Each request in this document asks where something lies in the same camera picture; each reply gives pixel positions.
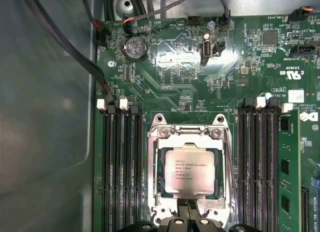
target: screw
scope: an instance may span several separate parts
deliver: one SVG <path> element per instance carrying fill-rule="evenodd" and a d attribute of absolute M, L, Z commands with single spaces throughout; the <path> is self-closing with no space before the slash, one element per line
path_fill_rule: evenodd
<path fill-rule="evenodd" d="M 144 226 L 142 226 L 142 229 L 144 229 L 144 230 L 148 230 L 148 229 L 150 229 L 150 228 L 151 228 L 151 226 L 148 225 L 148 224 L 145 224 Z"/>
<path fill-rule="evenodd" d="M 200 220 L 200 223 L 203 225 L 207 225 L 207 224 L 209 224 L 209 221 L 206 219 L 202 219 L 202 220 Z"/>
<path fill-rule="evenodd" d="M 212 136 L 213 138 L 219 138 L 219 137 L 221 136 L 221 131 L 216 128 L 216 129 L 212 130 L 211 136 Z"/>
<path fill-rule="evenodd" d="M 213 30 L 216 27 L 216 23 L 214 21 L 209 21 L 207 27 L 209 30 Z"/>
<path fill-rule="evenodd" d="M 161 128 L 161 129 L 159 130 L 159 133 L 160 133 L 160 135 L 161 135 L 162 137 L 166 137 L 166 136 L 169 135 L 169 131 L 168 131 L 167 129 L 165 129 L 165 128 Z"/>
<path fill-rule="evenodd" d="M 178 225 L 181 225 L 181 224 L 183 224 L 184 223 L 184 221 L 183 220 L 181 220 L 181 219 L 177 219 L 176 221 L 174 221 L 176 224 L 178 224 Z"/>
<path fill-rule="evenodd" d="M 206 34 L 203 36 L 203 38 L 204 38 L 205 40 L 208 40 L 208 39 L 210 38 L 210 34 L 206 33 Z"/>
<path fill-rule="evenodd" d="M 237 232 L 246 232 L 246 230 L 245 230 L 243 227 L 241 227 L 241 226 L 237 226 L 237 227 L 235 228 L 235 231 L 237 231 Z"/>
<path fill-rule="evenodd" d="M 115 68 L 115 67 L 117 66 L 117 63 L 116 63 L 114 60 L 110 60 L 110 61 L 108 62 L 108 66 L 109 66 L 110 68 Z"/>

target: sticker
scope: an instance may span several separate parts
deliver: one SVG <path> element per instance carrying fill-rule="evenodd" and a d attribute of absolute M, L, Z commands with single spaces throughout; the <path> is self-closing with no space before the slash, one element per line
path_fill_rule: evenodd
<path fill-rule="evenodd" d="M 305 91 L 303 89 L 288 90 L 288 102 L 289 103 L 304 103 L 305 102 Z"/>

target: integrated circuit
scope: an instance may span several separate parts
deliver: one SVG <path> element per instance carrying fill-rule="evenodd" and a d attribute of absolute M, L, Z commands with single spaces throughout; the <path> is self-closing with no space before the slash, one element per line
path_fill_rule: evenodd
<path fill-rule="evenodd" d="M 165 191 L 180 196 L 215 192 L 215 156 L 211 151 L 187 146 L 165 154 Z"/>
<path fill-rule="evenodd" d="M 262 34 L 262 43 L 264 45 L 276 45 L 277 33 L 275 31 L 264 31 Z"/>

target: green circuit board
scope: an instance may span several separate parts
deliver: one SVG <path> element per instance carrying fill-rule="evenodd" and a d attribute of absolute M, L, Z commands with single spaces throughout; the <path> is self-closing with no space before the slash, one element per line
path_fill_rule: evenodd
<path fill-rule="evenodd" d="M 209 22 L 215 22 L 221 29 L 208 32 Z M 114 97 L 117 100 L 126 97 L 129 105 L 139 105 L 143 111 L 141 173 L 147 173 L 147 133 L 154 116 L 161 113 L 169 124 L 211 124 L 217 114 L 224 114 L 233 136 L 237 174 L 238 107 L 245 97 L 255 100 L 270 93 L 278 98 L 280 105 L 291 103 L 294 109 L 288 123 L 290 130 L 278 136 L 279 171 L 286 166 L 290 174 L 280 171 L 278 176 L 277 231 L 301 231 L 306 224 L 301 222 L 304 217 L 308 231 L 318 232 L 320 16 L 311 15 L 304 21 L 292 23 L 288 22 L 287 15 L 232 17 L 227 30 L 219 23 L 219 18 L 199 16 L 134 21 L 132 36 L 143 38 L 148 46 L 147 58 L 137 62 L 130 61 L 122 52 L 123 44 L 129 39 L 122 22 L 105 23 L 111 35 L 107 46 L 98 48 L 97 64 Z M 215 43 L 224 42 L 225 49 L 203 62 L 201 44 L 206 33 Z M 316 51 L 292 56 L 294 47 L 305 44 L 314 45 Z M 99 89 L 96 95 L 101 98 Z M 104 216 L 103 121 L 104 116 L 97 110 L 94 231 L 102 231 L 106 226 L 101 219 Z M 283 158 L 290 166 L 282 164 Z M 147 179 L 143 177 L 141 183 L 142 197 L 146 197 Z M 302 187 L 308 189 L 306 201 L 302 199 Z M 149 220 L 146 200 L 141 201 L 139 217 Z M 303 206 L 307 209 L 300 208 L 302 202 L 306 202 Z M 115 228 L 123 226 L 120 222 Z"/>

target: white label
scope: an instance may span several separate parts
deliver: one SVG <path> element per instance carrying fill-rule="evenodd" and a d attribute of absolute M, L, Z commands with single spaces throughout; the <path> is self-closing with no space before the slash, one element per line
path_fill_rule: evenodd
<path fill-rule="evenodd" d="M 301 76 L 303 76 L 305 72 L 303 70 L 298 71 L 298 70 L 282 70 L 280 71 L 281 76 L 285 76 L 288 78 L 288 80 L 301 80 Z"/>
<path fill-rule="evenodd" d="M 318 112 L 311 112 L 311 113 L 302 112 L 300 114 L 300 120 L 302 120 L 303 122 L 306 122 L 306 121 L 317 122 Z"/>
<path fill-rule="evenodd" d="M 211 151 L 169 150 L 165 154 L 165 191 L 170 194 L 212 195 L 215 156 Z"/>
<path fill-rule="evenodd" d="M 303 89 L 288 90 L 288 103 L 304 103 L 305 91 Z"/>

